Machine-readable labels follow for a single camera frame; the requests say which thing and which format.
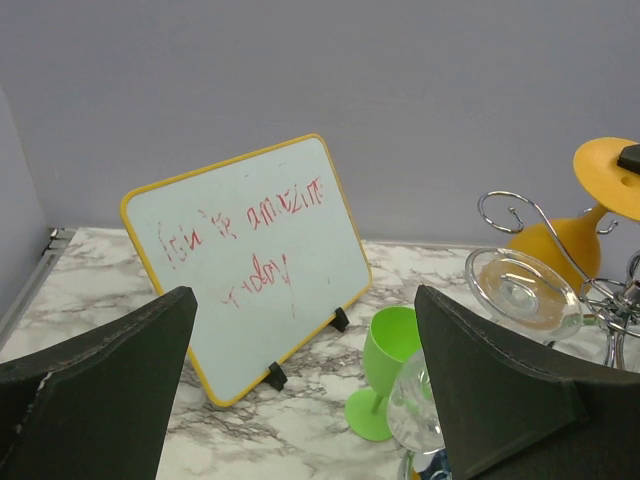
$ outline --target whiteboard stand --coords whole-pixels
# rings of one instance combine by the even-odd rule
[[[349,317],[347,317],[347,314],[342,307],[336,309],[336,318],[331,320],[329,325],[340,333],[344,333],[346,331],[347,326],[349,326]],[[269,375],[267,375],[263,380],[264,383],[270,385],[278,392],[284,389],[284,384],[288,381],[289,379],[287,378],[287,375],[284,373],[278,362],[273,362],[269,365]]]

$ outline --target small whiteboard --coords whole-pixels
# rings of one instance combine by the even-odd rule
[[[242,398],[371,285],[317,135],[139,188],[120,210],[156,291],[193,289],[189,355],[220,406]]]

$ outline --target red handwritten text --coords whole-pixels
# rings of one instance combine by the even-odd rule
[[[287,256],[285,254],[282,254],[278,261],[269,260],[267,262],[262,262],[256,254],[253,254],[251,263],[253,265],[252,273],[242,284],[231,287],[227,297],[222,300],[222,303],[240,308],[242,305],[238,299],[240,294],[254,295],[277,282],[283,282],[285,285],[291,287],[291,278],[289,277]]]
[[[221,213],[218,213],[217,217],[207,215],[204,210],[198,210],[200,215],[209,220],[217,229],[222,238],[231,237],[233,239],[238,238],[235,233],[231,231],[231,219],[223,217]]]
[[[295,214],[300,210],[322,204],[322,184],[320,177],[315,178],[306,188],[299,188],[295,184],[286,192],[275,195],[275,198],[265,197],[257,207],[247,210],[247,220],[253,230],[259,226],[271,225],[279,215]]]
[[[202,238],[195,228],[185,230],[182,225],[178,225],[178,230],[180,233],[177,236],[175,233],[164,234],[162,223],[158,222],[158,241],[174,270],[176,261],[184,262],[189,252],[202,244]]]

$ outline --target chrome stand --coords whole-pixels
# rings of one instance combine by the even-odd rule
[[[632,255],[627,264],[627,278],[624,283],[608,278],[589,278],[562,244],[562,241],[558,237],[553,225],[551,225],[549,218],[536,203],[528,198],[518,195],[517,193],[506,191],[495,191],[482,195],[478,200],[478,211],[489,225],[508,234],[517,234],[524,230],[524,223],[518,216],[514,207],[509,207],[509,212],[518,222],[518,226],[516,228],[500,226],[487,216],[484,209],[484,202],[489,197],[493,196],[516,198],[528,205],[531,205],[536,210],[562,254],[584,279],[580,292],[576,292],[576,294],[591,313],[593,313],[593,315],[599,320],[601,326],[607,332],[606,354],[602,364],[608,367],[625,370],[625,336],[630,335],[634,338],[640,338],[640,331],[634,331],[632,329],[633,326],[640,323],[640,282],[635,279],[636,271],[640,266],[640,250]],[[589,210],[591,209],[587,209],[582,212],[582,215],[587,213]],[[618,222],[613,220],[605,230],[598,230],[597,233],[599,235],[607,235],[611,233],[617,225]],[[593,291],[601,294],[603,299],[596,300],[589,297],[588,293]],[[554,342],[548,342],[546,345],[553,347],[553,343]]]

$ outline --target clear glass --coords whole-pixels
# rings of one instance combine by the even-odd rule
[[[541,342],[575,335],[583,323],[569,284],[529,255],[484,248],[467,257],[469,287],[494,321]]]
[[[444,448],[424,353],[418,350],[396,377],[387,407],[387,423],[402,446],[417,453]]]

